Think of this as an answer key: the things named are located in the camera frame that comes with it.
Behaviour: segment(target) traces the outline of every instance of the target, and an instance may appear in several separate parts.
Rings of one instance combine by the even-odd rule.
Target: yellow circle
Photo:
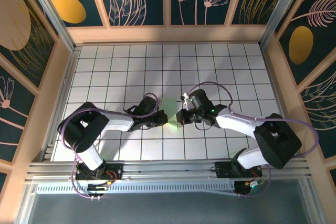
[[[78,0],[51,0],[61,19],[77,24],[85,20],[84,6]]]
[[[23,0],[0,0],[0,45],[20,50],[30,37],[29,9]]]
[[[289,58],[300,65],[309,57],[313,48],[314,37],[308,27],[299,26],[294,30],[289,40]]]

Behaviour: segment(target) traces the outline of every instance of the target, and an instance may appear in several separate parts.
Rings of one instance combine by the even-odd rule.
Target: white grid mat
[[[64,117],[86,101],[122,111],[138,105],[147,92],[159,98],[180,96],[203,81],[225,85],[233,109],[251,116],[278,113],[275,96],[258,44],[130,45],[82,47]],[[216,105],[228,105],[224,90],[201,86]],[[52,161],[73,161],[74,155],[56,141]],[[199,131],[193,124],[179,132],[168,125],[135,132],[104,132],[95,145],[107,160],[231,158],[253,138],[232,130]]]

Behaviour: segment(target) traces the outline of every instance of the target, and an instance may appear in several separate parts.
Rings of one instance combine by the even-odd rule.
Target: vent grille
[[[77,186],[79,191],[85,191],[86,185]],[[183,183],[115,183],[107,193],[172,193],[186,191],[231,191],[234,182],[183,182]],[[37,187],[38,194],[74,194],[71,183],[41,183]]]

